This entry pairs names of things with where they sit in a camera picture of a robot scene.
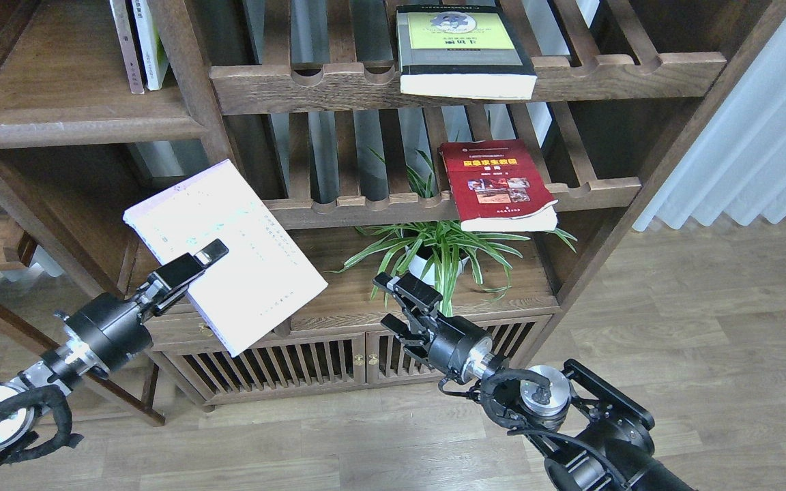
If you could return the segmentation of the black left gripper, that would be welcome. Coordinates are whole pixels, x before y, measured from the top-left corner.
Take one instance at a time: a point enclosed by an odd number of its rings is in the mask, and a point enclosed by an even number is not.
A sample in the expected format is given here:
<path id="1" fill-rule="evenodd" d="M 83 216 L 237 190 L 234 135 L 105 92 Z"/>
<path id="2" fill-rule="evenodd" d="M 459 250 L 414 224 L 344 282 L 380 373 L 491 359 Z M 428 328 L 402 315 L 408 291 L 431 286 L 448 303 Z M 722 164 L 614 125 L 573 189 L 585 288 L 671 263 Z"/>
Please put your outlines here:
<path id="1" fill-rule="evenodd" d="M 150 273 L 129 299 L 102 293 L 74 314 L 58 313 L 69 340 L 55 351 L 57 376 L 80 377 L 91 371 L 107 377 L 149 348 L 146 320 L 168 310 L 206 267 L 229 252 L 221 239 L 212 240 L 196 254 L 183 254 Z"/>

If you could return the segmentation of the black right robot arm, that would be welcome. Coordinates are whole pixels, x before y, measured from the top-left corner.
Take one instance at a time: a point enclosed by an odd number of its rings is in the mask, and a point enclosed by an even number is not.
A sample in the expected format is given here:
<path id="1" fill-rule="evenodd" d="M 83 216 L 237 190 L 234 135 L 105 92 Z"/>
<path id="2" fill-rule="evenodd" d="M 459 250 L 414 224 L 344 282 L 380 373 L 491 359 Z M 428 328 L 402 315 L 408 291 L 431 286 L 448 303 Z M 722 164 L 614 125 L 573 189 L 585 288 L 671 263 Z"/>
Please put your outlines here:
<path id="1" fill-rule="evenodd" d="M 579 361 L 512 368 L 493 351 L 489 333 L 462 316 L 440 313 L 437 290 L 415 276 L 380 273 L 375 286 L 390 295 L 403 319 L 381 323 L 405 352 L 439 370 L 439 388 L 466 385 L 496 425 L 524 436 L 543 456 L 558 490 L 686 490 L 688 485 L 653 456 L 649 411 Z"/>

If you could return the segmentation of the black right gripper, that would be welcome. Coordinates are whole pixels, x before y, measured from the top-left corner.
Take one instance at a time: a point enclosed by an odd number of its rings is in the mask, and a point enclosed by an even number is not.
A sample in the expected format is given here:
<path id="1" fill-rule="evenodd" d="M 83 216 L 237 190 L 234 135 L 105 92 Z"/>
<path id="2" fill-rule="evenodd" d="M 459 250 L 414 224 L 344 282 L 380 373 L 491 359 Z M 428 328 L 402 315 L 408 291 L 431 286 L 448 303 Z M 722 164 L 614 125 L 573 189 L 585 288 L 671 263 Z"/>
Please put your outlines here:
<path id="1" fill-rule="evenodd" d="M 496 373 L 496 355 L 489 333 L 462 316 L 439 313 L 441 293 L 410 273 L 378 273 L 373 284 L 389 293 L 407 322 L 386 314 L 380 323 L 424 366 L 439 370 L 457 383 L 486 379 Z"/>

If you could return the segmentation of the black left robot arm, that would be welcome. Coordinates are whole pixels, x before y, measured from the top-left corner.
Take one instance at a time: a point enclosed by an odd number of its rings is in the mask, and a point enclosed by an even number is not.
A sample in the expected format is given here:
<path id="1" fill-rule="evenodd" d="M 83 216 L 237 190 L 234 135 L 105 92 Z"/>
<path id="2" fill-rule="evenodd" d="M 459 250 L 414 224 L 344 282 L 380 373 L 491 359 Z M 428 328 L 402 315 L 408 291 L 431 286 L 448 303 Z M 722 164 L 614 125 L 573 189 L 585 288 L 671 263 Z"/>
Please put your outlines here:
<path id="1" fill-rule="evenodd" d="M 108 379 L 149 348 L 147 319 L 167 311 L 228 251 L 216 239 L 196 254 L 183 254 L 150 273 L 131 298 L 102 293 L 74 314 L 62 315 L 68 341 L 0 383 L 0 466 L 78 445 L 82 436 L 72 431 L 68 397 L 85 374 Z"/>

